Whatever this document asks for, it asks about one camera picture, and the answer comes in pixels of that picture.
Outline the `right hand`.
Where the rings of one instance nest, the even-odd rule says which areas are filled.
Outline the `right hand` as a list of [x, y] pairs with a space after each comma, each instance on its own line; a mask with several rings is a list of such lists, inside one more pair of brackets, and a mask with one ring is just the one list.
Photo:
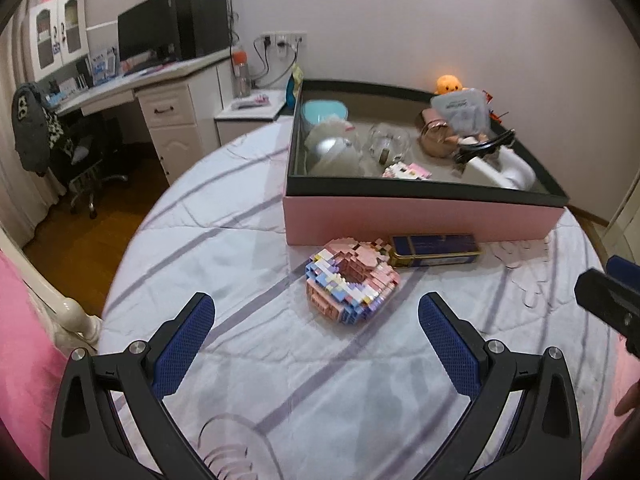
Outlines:
[[639, 383], [635, 382], [618, 402], [615, 416], [626, 416], [613, 434], [604, 459], [590, 479], [627, 480], [639, 478]]

